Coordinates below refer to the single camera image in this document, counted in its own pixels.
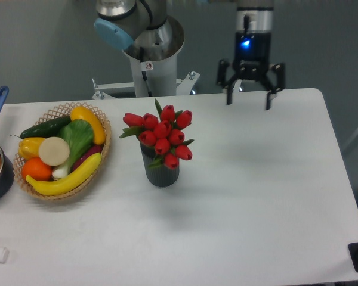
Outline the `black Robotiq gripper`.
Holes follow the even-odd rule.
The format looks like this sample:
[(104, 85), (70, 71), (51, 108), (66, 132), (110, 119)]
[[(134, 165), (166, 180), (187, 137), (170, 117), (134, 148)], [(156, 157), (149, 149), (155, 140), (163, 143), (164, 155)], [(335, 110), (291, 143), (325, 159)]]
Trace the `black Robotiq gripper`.
[[(271, 102), (277, 93), (285, 89), (285, 63), (269, 66), (271, 33), (242, 31), (235, 34), (234, 60), (232, 64), (227, 59), (218, 62), (216, 84), (226, 89), (226, 104), (233, 103), (233, 90), (237, 80), (260, 81), (268, 71), (276, 76), (276, 83), (267, 78), (266, 110), (271, 109)], [(227, 69), (233, 69), (233, 75), (227, 79)]]

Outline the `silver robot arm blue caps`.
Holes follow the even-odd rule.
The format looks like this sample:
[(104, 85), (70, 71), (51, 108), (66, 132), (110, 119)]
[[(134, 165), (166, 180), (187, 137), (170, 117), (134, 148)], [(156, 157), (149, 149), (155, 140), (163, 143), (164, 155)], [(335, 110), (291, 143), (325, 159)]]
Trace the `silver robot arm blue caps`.
[[(216, 83), (232, 103), (236, 83), (258, 82), (267, 92), (266, 109), (285, 88), (285, 65), (270, 64), (273, 1), (236, 1), (234, 59), (218, 63)], [(177, 79), (177, 54), (184, 45), (181, 24), (166, 1), (97, 1), (94, 28), (99, 37), (130, 60), (137, 97), (188, 95), (199, 74)]]

